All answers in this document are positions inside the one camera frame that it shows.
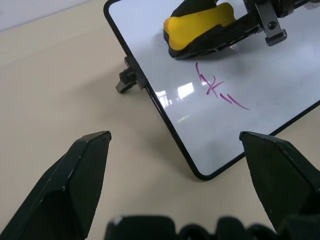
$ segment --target black plastic part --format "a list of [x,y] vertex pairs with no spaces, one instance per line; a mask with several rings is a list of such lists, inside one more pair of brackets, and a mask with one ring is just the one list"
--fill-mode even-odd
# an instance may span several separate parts
[[293,13],[295,0],[272,0],[275,14],[278,18],[284,18]]
[[0,240],[83,240],[100,198],[109,131],[85,135],[39,179]]
[[320,215],[290,216],[283,223],[279,240],[319,240]]
[[118,216],[108,223],[105,240],[177,240],[175,223],[165,216]]
[[254,3],[263,5],[263,4],[266,3],[266,1],[267,1],[267,0],[255,0]]
[[124,93],[136,84],[140,89],[145,88],[147,84],[146,77],[136,59],[133,56],[126,56],[124,62],[128,68],[119,74],[120,81],[115,87],[117,92]]
[[251,239],[255,240],[278,240],[277,235],[267,228],[266,226],[260,224],[254,224],[247,229]]
[[217,240],[250,240],[250,236],[243,224],[234,217],[222,217],[219,219],[215,237]]
[[283,29],[281,33],[279,33],[273,37],[270,37],[270,38],[266,37],[265,42],[269,47],[271,47],[271,46],[276,45],[286,39],[287,39],[287,32],[285,29]]
[[274,136],[242,132],[255,191],[278,232],[287,216],[320,213],[320,171],[291,143]]
[[211,236],[209,233],[201,226],[190,224],[184,226],[180,233],[178,240],[210,240]]
[[215,0],[184,0],[172,13],[171,17],[194,14],[217,6]]
[[[103,12],[104,12],[104,16],[105,19],[107,20],[107,22],[109,23],[114,35],[116,36],[117,40],[119,41],[123,51],[125,52],[125,54],[129,57],[133,57],[133,54],[131,52],[131,50],[129,49],[126,41],[124,40],[124,38],[122,37],[119,29],[117,28],[115,22],[113,21],[112,17],[109,14],[109,7],[116,3],[119,2],[121,0],[108,0],[104,7],[103,7]],[[250,4],[250,2],[245,4],[246,7],[248,9],[252,9],[254,6]],[[233,164],[235,164],[236,162],[238,162],[240,159],[242,159],[245,154],[241,153],[240,155],[236,156],[234,159],[230,160],[227,164],[225,164],[224,166],[222,166],[221,168],[219,168],[217,171],[213,172],[210,175],[203,175],[201,174],[194,161],[192,160],[189,152],[187,151],[184,143],[182,142],[181,138],[179,137],[176,129],[174,128],[171,120],[168,118],[168,115],[166,113],[166,111],[164,110],[164,108],[162,107],[158,97],[156,96],[154,90],[152,89],[152,87],[150,86],[150,83],[148,82],[147,78],[145,77],[145,75],[143,74],[142,70],[139,67],[139,70],[141,71],[141,74],[143,76],[143,81],[145,81],[145,89],[147,91],[147,93],[149,94],[154,106],[156,107],[156,109],[158,110],[160,116],[162,117],[165,125],[167,126],[168,130],[170,131],[174,141],[176,142],[177,146],[179,147],[182,155],[184,156],[186,162],[188,163],[189,167],[191,168],[193,174],[200,180],[203,181],[209,181],[213,178],[215,178],[216,176],[218,176],[219,174],[221,174],[223,171],[225,171],[226,169],[228,169],[229,167],[231,167]],[[290,126],[291,124],[293,124],[295,121],[299,120],[301,117],[303,117],[304,115],[306,115],[307,113],[309,113],[311,110],[315,109],[317,106],[320,105],[320,100],[317,101],[315,104],[313,104],[312,106],[308,107],[306,110],[302,111],[300,114],[298,114],[297,116],[295,116],[294,118],[292,118],[291,120],[289,120],[287,123],[285,123],[284,125],[282,125],[281,127],[279,127],[278,129],[276,129],[275,131],[271,132],[270,135],[276,135],[278,133],[280,133],[282,130],[284,130],[285,128],[287,128],[288,126]]]

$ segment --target black whiteboard frame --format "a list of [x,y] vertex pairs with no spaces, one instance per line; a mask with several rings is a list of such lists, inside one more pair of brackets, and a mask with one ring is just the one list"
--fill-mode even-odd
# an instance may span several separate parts
[[[133,54],[131,52],[131,50],[129,49],[126,41],[124,40],[124,38],[122,37],[119,29],[117,28],[117,25],[115,24],[115,22],[113,21],[111,15],[109,14],[109,7],[121,0],[108,0],[104,7],[103,7],[103,13],[104,16],[107,20],[107,22],[109,23],[114,35],[116,36],[118,42],[120,43],[124,53],[129,57],[133,57]],[[240,159],[242,159],[245,156],[245,153],[241,153],[240,155],[238,155],[237,157],[235,157],[234,159],[230,160],[227,164],[223,165],[222,167],[220,167],[218,170],[216,170],[215,172],[211,173],[210,175],[203,175],[201,174],[195,163],[193,162],[190,154],[188,153],[185,145],[183,144],[181,138],[179,137],[177,131],[175,130],[172,122],[170,121],[168,115],[166,114],[164,108],[162,107],[159,99],[157,98],[154,90],[152,89],[148,79],[146,78],[146,76],[143,74],[145,81],[146,81],[146,86],[145,89],[147,91],[147,93],[149,94],[154,106],[156,107],[156,109],[158,110],[159,114],[161,115],[165,125],[167,126],[170,134],[172,135],[174,141],[176,142],[176,144],[178,145],[182,155],[184,156],[186,162],[188,163],[189,167],[191,168],[193,174],[200,180],[203,181],[208,181],[213,179],[214,177],[218,176],[220,173],[222,173],[223,171],[225,171],[226,169],[228,169],[229,167],[231,167],[233,164],[235,164],[236,162],[238,162]],[[280,133],[282,130],[284,130],[285,128],[287,128],[288,126],[290,126],[291,124],[293,124],[295,121],[297,121],[298,119],[302,118],[304,115],[306,115],[307,113],[309,113],[311,110],[315,109],[317,106],[320,105],[320,100],[317,101],[316,103],[314,103],[313,105],[311,105],[310,107],[308,107],[306,110],[302,111],[300,114],[298,114],[297,116],[295,116],[294,118],[292,118],[291,120],[289,120],[287,123],[285,123],[284,125],[282,125],[281,127],[279,127],[278,129],[276,129],[275,131],[273,131],[272,133],[270,133],[271,136],[275,136],[276,134]]]

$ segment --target pink handwriting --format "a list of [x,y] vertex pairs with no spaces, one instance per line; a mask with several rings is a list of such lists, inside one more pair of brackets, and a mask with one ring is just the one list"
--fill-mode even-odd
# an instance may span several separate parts
[[[213,76],[213,83],[210,84],[210,82],[200,73],[197,62],[195,63],[195,69],[196,69],[196,72],[198,73],[199,79],[200,79],[200,80],[203,80],[203,81],[209,86],[209,89],[208,89],[208,91],[206,92],[206,94],[209,95],[210,91],[212,91],[212,92],[214,93],[214,95],[216,96],[216,99],[219,99],[219,98],[218,98],[218,95],[217,95],[217,92],[216,92],[215,89],[216,89],[219,85],[223,84],[224,81],[221,81],[221,82],[219,82],[219,83],[217,83],[217,84],[215,85],[215,83],[216,83],[216,77]],[[242,108],[242,109],[245,109],[245,110],[250,110],[249,108],[247,108],[247,107],[241,105],[239,102],[237,102],[232,96],[230,96],[230,94],[227,94],[227,96],[228,96],[228,98],[229,98],[232,102],[234,102],[238,107],[240,107],[240,108]],[[226,102],[232,104],[232,102],[231,102],[228,98],[226,98],[222,93],[220,93],[220,97],[221,97],[223,100],[225,100]]]

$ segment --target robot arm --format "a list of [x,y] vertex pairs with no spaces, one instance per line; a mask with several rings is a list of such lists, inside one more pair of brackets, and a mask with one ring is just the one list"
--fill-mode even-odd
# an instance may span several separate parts
[[[93,222],[111,134],[78,139],[34,186],[0,240],[84,240]],[[119,216],[105,240],[318,240],[320,172],[289,142],[254,132],[240,134],[255,191],[276,233],[219,219],[215,234],[190,224],[176,233],[165,216]]]
[[243,0],[247,14],[235,20],[229,3],[212,0],[184,0],[165,20],[164,39],[169,54],[177,59],[219,52],[262,31],[266,44],[273,46],[287,38],[278,18],[306,5],[316,7],[320,0]]

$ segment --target whiteboard stand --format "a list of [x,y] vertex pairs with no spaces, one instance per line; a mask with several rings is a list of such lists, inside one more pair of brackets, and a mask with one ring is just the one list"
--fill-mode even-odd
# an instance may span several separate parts
[[147,85],[147,79],[141,71],[136,59],[133,56],[126,56],[124,58],[124,63],[128,68],[119,73],[120,81],[115,87],[117,92],[122,94],[136,84],[141,90],[144,89]]
[[[207,181],[244,157],[240,132],[276,135],[320,104],[320,15],[301,7],[279,19],[288,38],[272,47],[260,33],[221,54],[175,60],[163,24],[182,1],[109,0],[103,12],[127,56],[116,90],[145,88],[192,172]],[[228,2],[236,19],[247,13],[242,1]]]

